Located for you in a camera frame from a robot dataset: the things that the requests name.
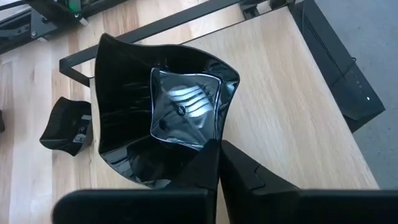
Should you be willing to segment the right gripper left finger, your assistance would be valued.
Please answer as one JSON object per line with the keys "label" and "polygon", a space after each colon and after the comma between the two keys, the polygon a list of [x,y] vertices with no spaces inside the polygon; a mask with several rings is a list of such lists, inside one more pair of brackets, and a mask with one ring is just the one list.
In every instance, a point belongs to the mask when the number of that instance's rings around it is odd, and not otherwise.
{"label": "right gripper left finger", "polygon": [[62,197],[53,224],[215,224],[220,142],[209,140],[162,189],[85,189]]}

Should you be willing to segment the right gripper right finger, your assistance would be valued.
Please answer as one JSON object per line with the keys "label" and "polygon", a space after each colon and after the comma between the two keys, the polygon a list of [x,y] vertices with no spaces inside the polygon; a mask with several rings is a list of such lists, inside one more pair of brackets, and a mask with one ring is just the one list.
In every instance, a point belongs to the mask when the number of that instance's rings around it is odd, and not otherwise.
{"label": "right gripper right finger", "polygon": [[231,224],[398,224],[398,190],[300,189],[228,141],[220,179]]}

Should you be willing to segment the light wooden table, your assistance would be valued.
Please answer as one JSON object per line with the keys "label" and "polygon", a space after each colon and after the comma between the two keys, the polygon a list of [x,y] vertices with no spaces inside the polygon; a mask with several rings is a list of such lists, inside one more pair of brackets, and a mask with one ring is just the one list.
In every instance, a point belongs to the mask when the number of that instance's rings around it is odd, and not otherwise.
{"label": "light wooden table", "polygon": [[223,137],[275,174],[302,188],[376,189],[290,11],[231,21],[197,39],[157,34],[146,44],[186,44],[238,71]]}

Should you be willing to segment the large black angular plate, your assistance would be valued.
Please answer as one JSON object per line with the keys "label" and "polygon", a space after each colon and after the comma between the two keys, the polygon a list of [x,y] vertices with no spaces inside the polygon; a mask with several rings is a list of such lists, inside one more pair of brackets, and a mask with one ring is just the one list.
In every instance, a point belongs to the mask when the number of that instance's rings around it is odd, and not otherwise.
{"label": "large black angular plate", "polygon": [[47,126],[39,139],[41,145],[51,150],[77,155],[92,139],[91,103],[60,97],[54,104]]}

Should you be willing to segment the black computer tower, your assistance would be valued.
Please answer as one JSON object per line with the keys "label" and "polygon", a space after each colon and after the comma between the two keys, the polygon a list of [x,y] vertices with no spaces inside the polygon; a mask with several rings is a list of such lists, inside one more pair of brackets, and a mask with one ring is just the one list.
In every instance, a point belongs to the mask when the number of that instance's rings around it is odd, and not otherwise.
{"label": "black computer tower", "polygon": [[314,0],[292,10],[305,39],[351,132],[385,111],[366,77]]}

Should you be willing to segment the black thin table leg frame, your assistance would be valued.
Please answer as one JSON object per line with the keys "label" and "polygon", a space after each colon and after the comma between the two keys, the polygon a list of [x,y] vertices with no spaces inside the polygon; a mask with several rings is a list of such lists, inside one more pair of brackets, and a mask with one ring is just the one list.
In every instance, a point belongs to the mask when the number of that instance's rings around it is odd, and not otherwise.
{"label": "black thin table leg frame", "polygon": [[[209,0],[199,5],[190,7],[186,10],[172,14],[148,25],[132,30],[116,38],[129,44],[146,39],[163,31],[177,27],[194,19],[206,16],[226,7],[237,4],[242,0]],[[72,80],[89,87],[90,81],[87,76],[78,72],[73,67],[96,57],[98,44],[79,51],[59,60],[59,72]]]}

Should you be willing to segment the black aluminium frame rails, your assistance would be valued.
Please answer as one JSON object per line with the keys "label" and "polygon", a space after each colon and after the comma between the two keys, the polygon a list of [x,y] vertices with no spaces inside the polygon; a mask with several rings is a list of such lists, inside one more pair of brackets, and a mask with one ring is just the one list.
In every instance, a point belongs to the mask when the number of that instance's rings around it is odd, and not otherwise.
{"label": "black aluminium frame rails", "polygon": [[260,16],[282,7],[293,10],[296,0],[241,0],[239,8],[245,20]]}

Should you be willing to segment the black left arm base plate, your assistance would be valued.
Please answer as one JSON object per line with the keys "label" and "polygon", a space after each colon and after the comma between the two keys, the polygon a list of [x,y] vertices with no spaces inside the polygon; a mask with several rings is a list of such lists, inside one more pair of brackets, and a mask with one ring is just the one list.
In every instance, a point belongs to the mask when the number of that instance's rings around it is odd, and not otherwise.
{"label": "black left arm base plate", "polygon": [[53,34],[58,27],[34,9],[26,9],[0,21],[0,55]]}

